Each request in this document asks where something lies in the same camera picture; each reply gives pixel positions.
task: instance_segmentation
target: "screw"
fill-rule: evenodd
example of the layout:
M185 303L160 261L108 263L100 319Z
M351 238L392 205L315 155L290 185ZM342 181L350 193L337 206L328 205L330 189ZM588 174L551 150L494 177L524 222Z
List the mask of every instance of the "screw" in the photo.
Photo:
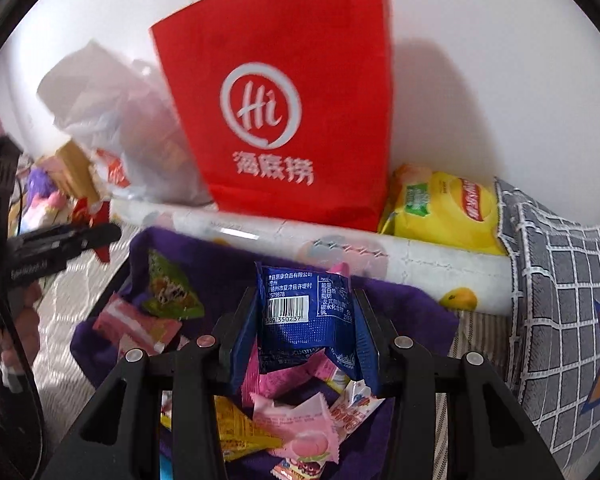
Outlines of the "screw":
M132 348L126 353L125 359L130 363L138 362L140 359L142 359L142 350L139 348Z
M411 348L413 346L413 339L406 335L399 335L394 339L394 344L398 348Z
M469 352L466 355L466 361L474 366L480 366L484 362L484 357L482 357L478 352Z
M209 348L216 344L216 338L212 335L201 335L198 339L196 339L196 344L200 348Z

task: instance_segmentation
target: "purple fabric basket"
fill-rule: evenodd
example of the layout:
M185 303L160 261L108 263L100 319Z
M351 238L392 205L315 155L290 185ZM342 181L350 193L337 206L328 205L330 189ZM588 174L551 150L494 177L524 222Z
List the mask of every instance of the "purple fabric basket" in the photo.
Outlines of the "purple fabric basket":
M149 298L148 251L157 250L176 263L205 306L205 316L186 320L182 334L190 339L209 333L219 317L235 310L247 286L254 285L254 262L268 266L317 270L282 258L242 251L231 247L186 237L160 228L149 228L136 235L129 248L130 280L120 295L140 305ZM408 335L430 352L446 355L458 329L458 318L439 306L421 290L407 285L352 277L352 286L366 291L376 312L385 314L401 335ZM98 302L101 308L108 297ZM116 364L118 350L92 327L99 309L80 323L71 342L71 353L88 380L99 386ZM174 340L166 351L173 350ZM286 395L282 400L298 404L316 392L323 392L331 404L338 394L319 380L312 380ZM329 463L322 478L367 480L377 478L387 449L393 414L388 400L340 447L340 464ZM171 457L171 433L161 431L160 449ZM256 453L226 464L231 479L272 478L270 470L280 461L266 452Z

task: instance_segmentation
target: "barcode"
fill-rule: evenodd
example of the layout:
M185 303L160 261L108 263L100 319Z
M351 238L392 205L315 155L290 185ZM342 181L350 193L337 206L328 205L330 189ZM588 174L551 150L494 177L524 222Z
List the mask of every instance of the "barcode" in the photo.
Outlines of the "barcode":
M309 297L270 298L265 324L307 323L309 321Z

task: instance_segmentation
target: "blue candy wrapper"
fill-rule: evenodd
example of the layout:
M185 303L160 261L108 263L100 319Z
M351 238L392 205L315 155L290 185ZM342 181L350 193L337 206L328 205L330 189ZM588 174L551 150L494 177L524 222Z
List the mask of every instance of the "blue candy wrapper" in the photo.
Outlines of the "blue candy wrapper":
M360 380L349 279L330 272L256 266L260 373L301 365L326 348L335 365Z

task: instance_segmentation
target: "hi logo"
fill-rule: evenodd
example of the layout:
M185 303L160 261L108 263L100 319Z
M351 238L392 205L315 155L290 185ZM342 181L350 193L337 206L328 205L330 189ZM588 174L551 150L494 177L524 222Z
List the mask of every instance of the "hi logo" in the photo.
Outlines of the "hi logo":
M264 63L245 63L222 83L220 109L232 131L244 142L273 150L296 134L302 116L298 90L280 70Z

